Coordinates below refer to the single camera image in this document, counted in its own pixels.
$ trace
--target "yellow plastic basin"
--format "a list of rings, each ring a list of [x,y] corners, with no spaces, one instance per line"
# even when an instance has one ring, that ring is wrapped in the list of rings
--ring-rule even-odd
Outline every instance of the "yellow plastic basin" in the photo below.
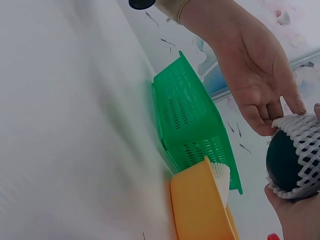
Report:
[[[173,176],[170,184],[179,240],[239,240],[229,209],[224,208],[209,159]]]

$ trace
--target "green basket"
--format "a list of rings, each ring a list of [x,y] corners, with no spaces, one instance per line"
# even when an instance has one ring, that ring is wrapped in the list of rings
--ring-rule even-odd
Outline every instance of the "green basket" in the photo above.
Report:
[[[230,190],[243,194],[228,134],[218,109],[183,53],[154,78],[158,134],[179,172],[208,156],[230,168]]]

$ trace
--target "white wall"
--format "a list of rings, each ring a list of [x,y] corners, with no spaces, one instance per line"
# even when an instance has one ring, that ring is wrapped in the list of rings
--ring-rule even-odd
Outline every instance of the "white wall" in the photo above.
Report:
[[[0,238],[175,239],[153,70],[117,3],[2,1],[0,29]]]

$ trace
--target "white surface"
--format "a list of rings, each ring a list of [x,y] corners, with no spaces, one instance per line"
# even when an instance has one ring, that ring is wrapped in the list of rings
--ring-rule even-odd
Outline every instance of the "white surface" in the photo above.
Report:
[[[239,237],[241,240],[265,240],[272,233],[282,236],[276,212],[264,192],[268,184],[266,155],[267,141],[270,137],[258,136],[239,113],[230,110],[227,101],[224,99],[216,105],[229,135],[243,188],[243,195],[239,195],[237,191],[230,191],[228,198]],[[240,144],[248,148],[252,154],[240,147]]]
[[[153,73],[117,3],[2,1],[0,29],[0,238],[175,239]]]

